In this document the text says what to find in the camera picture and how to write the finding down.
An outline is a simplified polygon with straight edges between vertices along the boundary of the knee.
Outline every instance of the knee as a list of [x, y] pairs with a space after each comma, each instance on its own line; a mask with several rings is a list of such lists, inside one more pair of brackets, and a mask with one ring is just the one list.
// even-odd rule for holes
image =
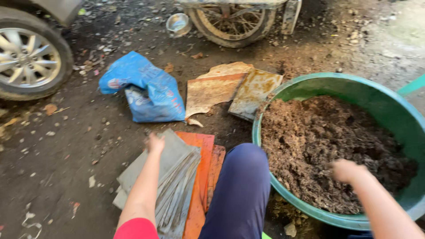
[[234, 147], [226, 156], [226, 161], [235, 169], [257, 169], [269, 171], [269, 163], [266, 153], [252, 143], [243, 143]]

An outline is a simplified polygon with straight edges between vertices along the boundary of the navy blue pants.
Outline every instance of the navy blue pants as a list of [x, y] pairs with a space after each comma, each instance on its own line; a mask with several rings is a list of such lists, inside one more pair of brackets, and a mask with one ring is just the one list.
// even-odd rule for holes
[[270, 194], [266, 153], [254, 144], [226, 155], [199, 239], [260, 239]]

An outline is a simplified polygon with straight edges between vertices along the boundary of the wet ground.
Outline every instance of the wet ground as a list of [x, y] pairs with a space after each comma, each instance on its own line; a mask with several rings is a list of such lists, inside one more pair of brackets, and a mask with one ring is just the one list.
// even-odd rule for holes
[[[116, 177], [144, 149], [147, 129], [214, 134], [215, 143], [228, 150], [251, 141], [251, 123], [228, 114], [230, 103], [214, 106], [211, 116], [195, 115], [204, 128], [182, 122], [134, 123], [123, 92], [102, 95], [97, 90], [106, 68], [129, 51], [139, 52], [160, 68], [172, 63], [171, 75], [184, 100], [187, 80], [213, 66], [236, 61], [284, 74], [286, 80], [342, 71], [392, 90], [425, 73], [425, 3], [421, 0], [305, 0], [294, 35], [279, 34], [279, 12], [276, 28], [268, 38], [243, 49], [208, 42], [195, 28], [185, 37], [170, 39], [165, 23], [156, 18], [166, 20], [168, 14], [181, 12], [173, 4], [154, 0], [87, 1], [84, 8], [90, 15], [78, 16], [72, 27], [62, 29], [62, 34], [71, 45], [75, 66], [83, 66], [92, 50], [92, 61], [103, 55], [103, 63], [90, 71], [74, 71], [60, 91], [46, 99], [0, 101], [0, 107], [8, 110], [0, 124], [19, 118], [6, 128], [0, 141], [2, 238], [19, 238], [27, 232], [35, 235], [34, 228], [21, 225], [28, 211], [36, 215], [30, 222], [43, 226], [39, 238], [112, 238], [120, 210], [112, 205], [115, 193], [110, 189], [118, 187]], [[358, 43], [347, 39], [354, 31], [361, 34], [355, 38]], [[177, 54], [190, 49], [189, 44], [194, 45], [186, 56]], [[102, 46], [113, 51], [107, 54], [98, 50]], [[203, 58], [189, 57], [199, 52]], [[409, 97], [423, 114], [424, 96], [424, 91], [419, 91]], [[43, 108], [49, 103], [65, 110], [46, 116]], [[49, 131], [55, 135], [46, 136]], [[88, 187], [92, 175], [100, 187]], [[80, 206], [72, 219], [75, 202]], [[276, 216], [268, 212], [265, 232], [274, 239], [286, 238], [283, 227], [287, 223], [284, 213]], [[298, 231], [297, 238], [341, 238], [348, 233], [313, 219], [298, 226]]]

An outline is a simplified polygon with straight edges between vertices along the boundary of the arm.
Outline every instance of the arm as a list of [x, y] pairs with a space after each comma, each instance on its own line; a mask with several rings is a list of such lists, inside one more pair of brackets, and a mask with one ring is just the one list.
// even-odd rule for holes
[[158, 138], [154, 133], [149, 135], [146, 162], [128, 195], [117, 228], [129, 220], [139, 217], [146, 218], [154, 226], [156, 225], [155, 202], [158, 190], [159, 160], [164, 146], [164, 136]]
[[345, 159], [333, 166], [335, 178], [353, 186], [376, 239], [425, 239], [421, 229], [365, 166]]

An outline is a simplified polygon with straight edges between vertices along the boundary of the stack of boards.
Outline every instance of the stack of boards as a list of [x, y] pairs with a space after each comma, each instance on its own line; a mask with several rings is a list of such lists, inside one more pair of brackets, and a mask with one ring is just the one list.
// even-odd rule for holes
[[[162, 239], [182, 238], [201, 148], [187, 145], [171, 129], [158, 136], [165, 136], [165, 148], [161, 154], [156, 196], [157, 230]], [[113, 204], [118, 208], [124, 208], [127, 196], [145, 164], [147, 153], [145, 150], [117, 178], [121, 186]]]

